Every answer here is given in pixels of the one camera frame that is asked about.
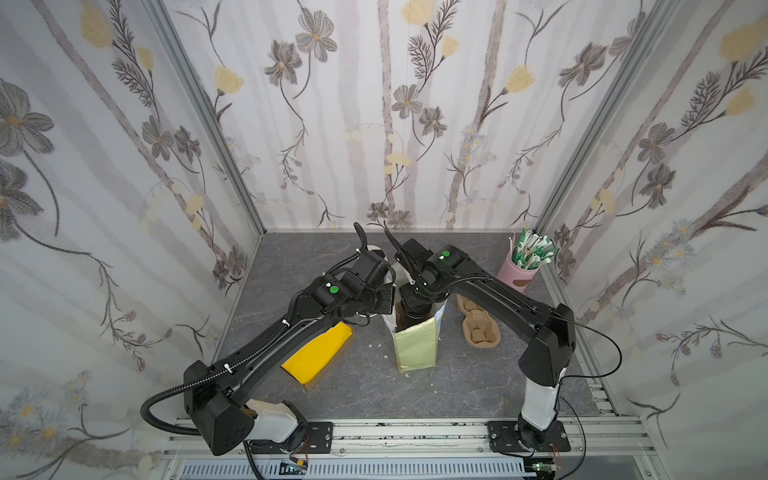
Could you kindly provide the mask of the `green white paper bag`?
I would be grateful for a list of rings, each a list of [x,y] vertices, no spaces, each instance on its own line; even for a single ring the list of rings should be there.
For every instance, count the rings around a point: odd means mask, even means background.
[[[401,373],[434,367],[437,363],[438,341],[446,301],[432,304],[428,316],[414,322],[405,313],[399,288],[412,279],[406,270],[395,263],[395,302],[391,314],[384,314],[384,322],[392,335],[396,362]]]

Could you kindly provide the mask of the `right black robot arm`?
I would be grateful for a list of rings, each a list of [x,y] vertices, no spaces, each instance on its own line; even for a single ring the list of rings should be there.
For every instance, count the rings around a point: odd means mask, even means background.
[[[424,320],[432,307],[450,295],[460,295],[511,329],[527,347],[518,360],[526,377],[525,398],[516,422],[517,441],[528,451],[540,451],[555,436],[561,384],[576,349],[575,320],[570,307],[531,299],[488,273],[454,245],[440,252],[411,238],[402,243],[390,230],[387,239],[395,258],[411,277],[399,288],[404,318]]]

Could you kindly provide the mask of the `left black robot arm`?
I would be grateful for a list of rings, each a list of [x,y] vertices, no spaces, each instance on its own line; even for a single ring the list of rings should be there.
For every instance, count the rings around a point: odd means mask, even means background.
[[[246,443],[256,425],[258,414],[247,402],[270,369],[347,318],[391,314],[396,274],[382,253],[369,249],[363,227],[355,223],[354,228],[360,240],[354,254],[294,293],[285,313],[245,346],[211,365],[190,365],[184,383],[145,400],[142,419],[167,433],[199,436],[216,456],[228,453]],[[177,395],[184,397],[192,428],[168,423],[151,412],[154,405]]]

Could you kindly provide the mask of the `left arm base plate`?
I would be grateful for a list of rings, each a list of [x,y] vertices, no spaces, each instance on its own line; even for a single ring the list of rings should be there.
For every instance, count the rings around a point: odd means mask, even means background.
[[[333,436],[332,422],[300,423],[285,441],[248,440],[253,454],[309,455],[329,454]]]

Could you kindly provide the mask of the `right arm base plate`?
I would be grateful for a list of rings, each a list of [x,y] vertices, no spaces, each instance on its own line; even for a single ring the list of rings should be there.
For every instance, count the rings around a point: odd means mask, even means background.
[[[538,430],[523,421],[502,420],[486,423],[489,446],[496,453],[532,455],[534,453],[570,452],[571,445],[564,426],[553,422],[546,430]]]

